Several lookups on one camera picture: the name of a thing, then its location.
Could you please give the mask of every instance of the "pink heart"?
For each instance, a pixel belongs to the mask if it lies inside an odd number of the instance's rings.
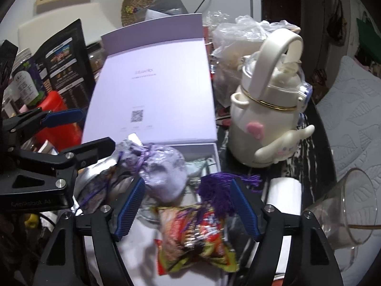
[[[246,126],[246,130],[259,141],[264,137],[263,125],[259,122],[249,122]]]

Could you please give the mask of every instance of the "red plastic container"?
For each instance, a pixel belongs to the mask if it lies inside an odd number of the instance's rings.
[[[59,112],[67,110],[64,101],[57,91],[49,92],[39,107],[43,111]],[[44,128],[35,137],[40,144],[48,140],[60,152],[65,148],[81,144],[82,131],[76,123],[70,123],[55,128]]]

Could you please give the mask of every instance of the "green bag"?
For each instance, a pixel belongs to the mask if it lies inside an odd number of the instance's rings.
[[[359,28],[360,47],[370,55],[375,62],[381,64],[381,38],[371,25],[358,18],[357,26]]]

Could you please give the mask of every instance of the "blue gripper pad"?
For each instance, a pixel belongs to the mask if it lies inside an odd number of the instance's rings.
[[[118,195],[112,202],[111,207],[113,211],[109,220],[109,228],[115,241],[119,242],[130,231],[144,194],[145,182],[141,177],[137,176],[131,182],[126,192]]]
[[[44,128],[54,128],[69,123],[80,122],[84,117],[81,109],[72,109],[60,112],[51,112],[41,121]]]
[[[258,242],[265,230],[261,212],[263,202],[257,194],[250,192],[239,178],[231,181],[230,194],[234,208],[241,218],[247,234]]]

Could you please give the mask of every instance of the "qr code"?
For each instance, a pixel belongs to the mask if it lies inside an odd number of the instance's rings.
[[[132,111],[131,122],[142,122],[143,121],[143,110]]]

